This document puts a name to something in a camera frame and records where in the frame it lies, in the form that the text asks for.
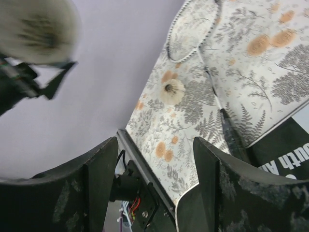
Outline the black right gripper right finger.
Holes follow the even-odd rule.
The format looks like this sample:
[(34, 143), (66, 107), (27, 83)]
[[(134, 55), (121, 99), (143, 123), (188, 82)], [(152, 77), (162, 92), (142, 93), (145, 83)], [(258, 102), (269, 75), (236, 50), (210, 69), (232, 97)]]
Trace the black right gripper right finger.
[(193, 141), (198, 184), (178, 201), (179, 232), (306, 232), (309, 183), (262, 171)]

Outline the black shuttlecock tube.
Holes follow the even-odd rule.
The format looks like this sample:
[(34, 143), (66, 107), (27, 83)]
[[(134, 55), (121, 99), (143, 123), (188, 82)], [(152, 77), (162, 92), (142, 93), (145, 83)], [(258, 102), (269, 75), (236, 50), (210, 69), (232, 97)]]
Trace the black shuttlecock tube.
[(2, 0), (0, 53), (35, 65), (72, 60), (80, 19), (71, 0)]

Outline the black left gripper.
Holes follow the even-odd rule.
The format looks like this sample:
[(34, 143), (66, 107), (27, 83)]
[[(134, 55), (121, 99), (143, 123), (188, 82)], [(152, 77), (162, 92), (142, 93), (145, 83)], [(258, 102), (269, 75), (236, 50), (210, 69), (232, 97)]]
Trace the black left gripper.
[(57, 68), (61, 71), (51, 79), (45, 88), (39, 88), (35, 78), (38, 74), (26, 63), (13, 65), (5, 57), (0, 58), (0, 114), (12, 109), (24, 98), (38, 98), (44, 95), (47, 99), (54, 98), (63, 79), (77, 61), (57, 62), (42, 65), (44, 68)]

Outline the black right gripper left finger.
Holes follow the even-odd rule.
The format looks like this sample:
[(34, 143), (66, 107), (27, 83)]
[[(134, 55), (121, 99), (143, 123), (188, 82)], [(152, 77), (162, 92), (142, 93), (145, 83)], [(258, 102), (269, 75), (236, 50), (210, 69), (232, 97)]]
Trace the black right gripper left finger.
[(1, 231), (102, 231), (117, 156), (118, 141), (111, 137), (30, 179), (1, 182)]

